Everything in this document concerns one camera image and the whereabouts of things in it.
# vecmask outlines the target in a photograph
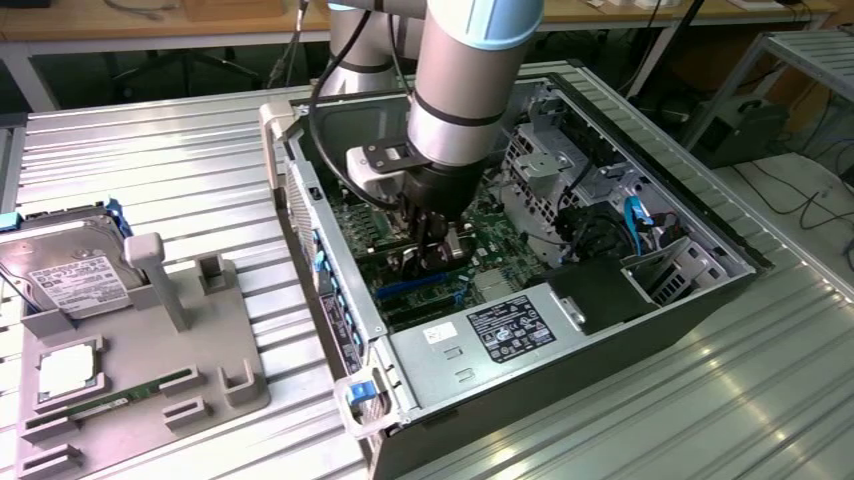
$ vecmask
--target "motherboard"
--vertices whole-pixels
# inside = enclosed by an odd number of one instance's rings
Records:
[[[465,231],[476,242],[471,262],[463,268],[420,279],[415,288],[387,266],[388,253],[411,244],[399,227],[397,214],[363,202],[330,203],[359,271],[392,331],[405,330],[521,290],[528,279],[547,268],[485,187],[463,215]],[[407,283],[405,291],[396,292]]]

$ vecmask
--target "power supply label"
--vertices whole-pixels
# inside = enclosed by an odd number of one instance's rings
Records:
[[[504,363],[555,341],[525,295],[469,313],[468,321],[496,363]]]
[[[128,297],[106,257],[93,257],[29,272],[50,301],[70,313]]]

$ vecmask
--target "metal rack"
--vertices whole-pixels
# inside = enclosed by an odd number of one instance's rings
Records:
[[[780,62],[795,67],[854,102],[854,34],[850,30],[764,33],[753,40],[708,107],[687,128],[680,143],[688,150],[696,145],[723,103],[737,90],[764,53],[774,55]]]

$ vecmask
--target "hard drive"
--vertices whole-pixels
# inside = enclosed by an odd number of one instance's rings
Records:
[[[101,205],[29,215],[0,225],[0,272],[30,309],[58,308],[74,320],[130,304],[145,284],[122,259],[129,233],[120,209]]]

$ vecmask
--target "blue ram slot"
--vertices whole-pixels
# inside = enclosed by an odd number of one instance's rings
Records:
[[[408,282],[395,283],[393,285],[388,285],[387,287],[380,287],[376,289],[375,297],[377,300],[383,300],[393,295],[397,295],[404,292],[409,292],[416,288],[420,288],[425,285],[432,285],[433,283],[444,282],[448,279],[447,273],[436,273],[435,275],[429,275],[428,277],[419,278],[417,280],[411,280]]]

